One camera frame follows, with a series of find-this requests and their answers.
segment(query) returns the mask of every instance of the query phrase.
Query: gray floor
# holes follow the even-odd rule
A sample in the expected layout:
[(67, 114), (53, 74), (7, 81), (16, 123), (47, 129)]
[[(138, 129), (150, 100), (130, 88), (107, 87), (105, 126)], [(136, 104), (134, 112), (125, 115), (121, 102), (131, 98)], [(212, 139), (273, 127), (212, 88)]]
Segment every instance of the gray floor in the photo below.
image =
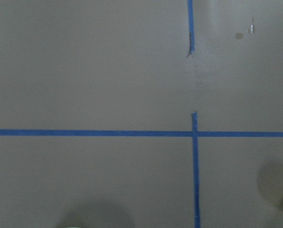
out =
[[(201, 131), (283, 131), (283, 1), (194, 13), (186, 58), (185, 0), (0, 0), (0, 128), (189, 131), (197, 110)], [(202, 227), (283, 228), (283, 139), (199, 149)], [(191, 150), (0, 137), (0, 228), (192, 228)]]

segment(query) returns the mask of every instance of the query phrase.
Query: brown stain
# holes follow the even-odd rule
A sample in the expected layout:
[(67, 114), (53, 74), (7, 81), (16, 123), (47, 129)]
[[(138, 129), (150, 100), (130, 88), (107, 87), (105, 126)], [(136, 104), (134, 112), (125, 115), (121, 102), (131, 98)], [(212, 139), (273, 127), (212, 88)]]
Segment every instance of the brown stain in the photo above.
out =
[(236, 33), (235, 38), (236, 39), (242, 39), (243, 38), (243, 34), (242, 33)]

